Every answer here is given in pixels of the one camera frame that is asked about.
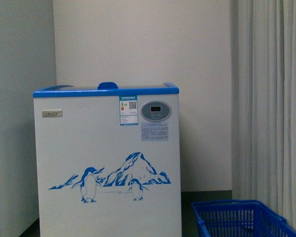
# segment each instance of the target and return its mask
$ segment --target dark floor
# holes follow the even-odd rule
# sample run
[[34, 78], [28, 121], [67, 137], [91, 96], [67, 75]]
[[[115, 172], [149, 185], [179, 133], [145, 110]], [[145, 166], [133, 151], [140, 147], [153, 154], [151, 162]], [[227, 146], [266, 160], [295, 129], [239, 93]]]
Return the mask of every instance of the dark floor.
[[[196, 219], [191, 203], [219, 199], [231, 199], [231, 191], [182, 193], [182, 237], [198, 237]], [[39, 237], [39, 221], [35, 221], [20, 237]]]

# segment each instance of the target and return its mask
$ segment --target brand logo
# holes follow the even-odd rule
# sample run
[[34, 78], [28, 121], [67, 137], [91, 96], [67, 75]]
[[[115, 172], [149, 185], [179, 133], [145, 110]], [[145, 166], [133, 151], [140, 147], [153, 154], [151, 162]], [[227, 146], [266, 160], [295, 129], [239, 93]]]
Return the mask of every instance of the brand logo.
[[62, 117], [62, 110], [42, 110], [41, 115], [43, 118], [54, 118], [54, 117]]

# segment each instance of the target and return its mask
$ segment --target qr code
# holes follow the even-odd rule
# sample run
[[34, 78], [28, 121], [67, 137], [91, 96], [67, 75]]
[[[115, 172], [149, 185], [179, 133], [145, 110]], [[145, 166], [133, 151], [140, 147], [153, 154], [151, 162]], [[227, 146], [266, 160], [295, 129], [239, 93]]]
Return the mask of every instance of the qr code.
[[130, 101], [129, 103], [129, 109], [133, 110], [137, 108], [137, 101]]

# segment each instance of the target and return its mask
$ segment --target sticker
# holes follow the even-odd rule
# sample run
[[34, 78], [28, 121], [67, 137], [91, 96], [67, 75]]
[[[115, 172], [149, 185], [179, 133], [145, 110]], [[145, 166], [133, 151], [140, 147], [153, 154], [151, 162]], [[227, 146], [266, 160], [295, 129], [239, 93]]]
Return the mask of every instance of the sticker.
[[138, 125], [137, 95], [119, 97], [120, 125]]
[[143, 122], [142, 141], [168, 141], [168, 122]]

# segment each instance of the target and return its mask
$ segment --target mountain illustration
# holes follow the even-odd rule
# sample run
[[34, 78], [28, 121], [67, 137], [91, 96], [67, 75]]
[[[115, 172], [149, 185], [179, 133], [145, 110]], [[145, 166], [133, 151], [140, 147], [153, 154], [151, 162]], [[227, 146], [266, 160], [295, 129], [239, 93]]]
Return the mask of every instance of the mountain illustration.
[[138, 179], [143, 185], [171, 184], [167, 174], [158, 174], [141, 152], [130, 154], [119, 169], [102, 178], [100, 182], [103, 187], [124, 186], [132, 179]]

